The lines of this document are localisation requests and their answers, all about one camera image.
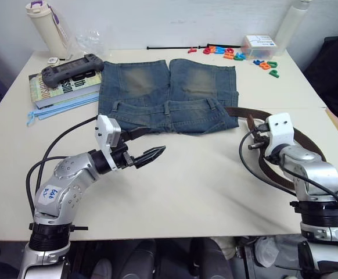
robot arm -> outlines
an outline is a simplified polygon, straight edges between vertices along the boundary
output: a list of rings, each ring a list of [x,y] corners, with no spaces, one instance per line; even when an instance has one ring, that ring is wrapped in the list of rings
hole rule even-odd
[[[95,136],[100,150],[63,159],[35,195],[34,222],[30,226],[33,232],[24,250],[19,279],[67,278],[70,232],[87,230],[72,225],[85,190],[102,174],[128,166],[140,168],[159,157],[164,146],[152,148],[138,158],[127,152],[125,142],[148,131],[144,127],[122,132],[114,119],[98,116]]]
[[[289,114],[272,115],[266,124],[265,159],[278,164],[293,181],[298,199],[290,205],[301,214],[301,232],[307,239],[299,244],[301,274],[303,278],[338,278],[338,172],[317,153],[294,143]]]

white table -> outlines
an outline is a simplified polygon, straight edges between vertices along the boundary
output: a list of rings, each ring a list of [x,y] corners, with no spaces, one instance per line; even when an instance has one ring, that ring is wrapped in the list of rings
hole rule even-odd
[[[279,79],[247,61],[225,62],[221,57],[192,54],[183,50],[114,51],[109,60],[184,57],[235,64],[239,106],[289,112],[295,126],[314,140],[338,169],[338,132],[288,54],[276,59]],[[97,114],[97,103],[92,103],[26,127],[26,114],[32,109],[28,75],[40,71],[47,57],[47,53],[34,53],[0,103],[0,240],[29,239],[31,214],[24,185],[28,169],[66,128]],[[71,239],[299,233],[300,216],[289,206],[292,197],[258,181],[240,163],[238,145],[246,132],[240,121],[240,128],[201,137],[160,134],[129,142],[135,156],[153,146],[166,145],[167,149],[139,170],[109,173],[92,185],[74,221],[78,226],[89,226],[89,231],[73,232]],[[94,148],[94,124],[90,123],[62,139],[51,155],[75,155]],[[245,157],[256,166],[257,151],[245,150]],[[47,164],[43,181],[54,165]]]

black cable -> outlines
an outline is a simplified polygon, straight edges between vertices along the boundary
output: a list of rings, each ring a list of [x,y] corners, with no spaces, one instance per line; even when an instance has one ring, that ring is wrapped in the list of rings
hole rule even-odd
[[[56,159],[64,159],[67,158],[66,156],[56,156],[56,157],[49,157],[46,159],[43,159],[39,162],[37,162],[36,164],[34,164],[32,166],[32,168],[30,168],[30,170],[27,173],[27,177],[26,177],[26,192],[27,192],[27,198],[28,198],[28,202],[30,204],[30,208],[31,208],[31,213],[32,216],[34,215],[35,212],[35,206],[34,206],[34,201],[32,199],[32,195],[31,195],[31,187],[30,187],[30,179],[31,179],[31,175],[34,172],[34,170],[40,165],[45,163],[46,161],[50,161],[50,160],[56,160]]]
[[[83,125],[85,125],[85,124],[88,124],[89,122],[91,122],[91,121],[93,121],[93,120],[96,120],[97,117],[98,117],[98,116],[94,116],[94,117],[92,117],[92,118],[89,118],[89,119],[87,119],[87,120],[85,120],[85,121],[83,121],[83,122],[80,122],[80,123],[76,124],[75,126],[72,126],[72,127],[69,128],[68,130],[66,130],[66,131],[64,131],[63,133],[61,133],[61,134],[60,134],[60,135],[59,135],[59,136],[58,136],[58,137],[50,144],[50,146],[49,146],[48,149],[46,150],[45,155],[44,155],[44,157],[42,158],[42,160],[45,160],[45,159],[49,156],[49,154],[50,154],[52,148],[53,148],[53,147],[56,145],[56,143],[59,142],[60,139],[63,138],[66,134],[68,134],[69,132],[75,130],[76,128],[79,128],[79,127],[81,127],[81,126],[83,126]],[[39,190],[39,188],[40,188],[41,177],[42,177],[42,171],[44,170],[45,162],[46,162],[46,161],[42,162],[41,165],[40,165],[39,173],[38,173],[38,175],[37,175],[36,191]]]
[[[294,192],[289,191],[288,189],[282,187],[281,185],[276,184],[276,183],[273,183],[273,182],[271,182],[271,181],[265,179],[264,177],[260,177],[257,173],[255,173],[254,171],[252,171],[251,168],[249,168],[249,166],[247,165],[247,163],[246,163],[245,160],[244,160],[244,156],[243,156],[243,145],[244,145],[244,142],[245,142],[246,138],[247,138],[250,134],[252,134],[253,132],[254,132],[254,130],[249,131],[249,132],[243,137],[243,139],[240,141],[240,145],[239,145],[239,155],[240,155],[240,159],[241,159],[241,162],[243,163],[243,165],[245,166],[245,168],[246,168],[252,175],[254,175],[255,177],[257,177],[259,180],[261,180],[261,181],[267,183],[268,185],[271,185],[271,186],[273,186],[273,187],[275,187],[275,188],[277,188],[277,189],[279,189],[279,190],[281,190],[281,191],[284,191],[284,192],[286,192],[286,193],[288,193],[288,194],[291,194],[291,195],[293,195],[293,196],[296,196],[296,194],[295,194]]]
[[[283,171],[289,173],[290,175],[295,176],[295,177],[297,177],[299,179],[302,179],[303,181],[306,181],[306,182],[312,184],[313,186],[318,187],[319,189],[321,189],[324,192],[328,193],[329,195],[333,196],[337,200],[337,202],[338,202],[338,195],[336,193],[334,193],[333,191],[329,190],[328,188],[324,187],[323,185],[321,185],[321,184],[319,184],[319,183],[315,182],[314,180],[311,180],[311,179],[309,179],[307,177],[301,176],[300,174],[297,174],[297,173],[295,173],[295,172],[293,172],[291,170],[288,170],[287,168],[283,167],[282,165],[280,165],[280,168]]]

jeans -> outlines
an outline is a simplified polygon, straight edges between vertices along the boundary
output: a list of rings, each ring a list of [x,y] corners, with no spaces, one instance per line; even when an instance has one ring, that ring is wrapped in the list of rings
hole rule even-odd
[[[238,127],[224,106],[237,106],[234,67],[174,59],[114,64],[105,62],[99,113],[123,130],[205,134]]]

white bottle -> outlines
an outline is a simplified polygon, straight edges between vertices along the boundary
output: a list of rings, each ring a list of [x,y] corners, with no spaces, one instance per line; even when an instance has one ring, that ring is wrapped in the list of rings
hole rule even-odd
[[[289,45],[292,36],[302,22],[311,0],[295,0],[286,14],[274,42],[278,46],[275,55],[280,56]]]
[[[57,15],[46,1],[32,1],[26,5],[27,15],[31,18],[48,46],[51,56],[68,59],[67,34],[60,27]]]

